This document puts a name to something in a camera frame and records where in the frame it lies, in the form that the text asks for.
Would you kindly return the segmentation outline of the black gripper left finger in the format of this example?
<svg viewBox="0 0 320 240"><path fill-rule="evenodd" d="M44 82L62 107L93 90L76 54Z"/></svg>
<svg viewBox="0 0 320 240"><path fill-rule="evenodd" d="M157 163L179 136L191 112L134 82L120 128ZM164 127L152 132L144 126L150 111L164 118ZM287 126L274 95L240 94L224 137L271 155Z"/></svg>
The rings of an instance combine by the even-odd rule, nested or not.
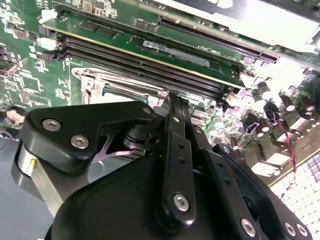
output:
<svg viewBox="0 0 320 240"><path fill-rule="evenodd" d="M34 109L25 118L14 164L55 218L76 191L144 157L159 162L155 214L170 232L196 220L192 144L170 93L159 115L142 101Z"/></svg>

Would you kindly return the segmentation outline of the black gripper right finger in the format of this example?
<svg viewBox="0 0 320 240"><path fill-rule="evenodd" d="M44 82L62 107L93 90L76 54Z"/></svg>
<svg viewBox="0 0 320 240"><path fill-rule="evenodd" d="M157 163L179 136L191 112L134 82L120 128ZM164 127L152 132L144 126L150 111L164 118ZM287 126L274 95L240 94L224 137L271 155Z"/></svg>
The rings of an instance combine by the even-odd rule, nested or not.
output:
<svg viewBox="0 0 320 240"><path fill-rule="evenodd" d="M302 221L225 144L211 146L205 133L191 124L189 102L181 111L190 138L195 165L215 190L215 218L228 240L311 240Z"/></svg>

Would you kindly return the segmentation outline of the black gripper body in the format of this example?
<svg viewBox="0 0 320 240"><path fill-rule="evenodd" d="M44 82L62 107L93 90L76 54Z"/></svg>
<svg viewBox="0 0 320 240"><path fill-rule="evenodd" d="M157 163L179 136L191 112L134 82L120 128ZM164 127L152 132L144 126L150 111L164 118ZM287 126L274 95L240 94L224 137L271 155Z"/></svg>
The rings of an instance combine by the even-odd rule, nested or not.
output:
<svg viewBox="0 0 320 240"><path fill-rule="evenodd" d="M238 240L208 179L193 174L197 214L180 232L158 220L159 161L151 157L128 163L73 193L58 210L48 240Z"/></svg>

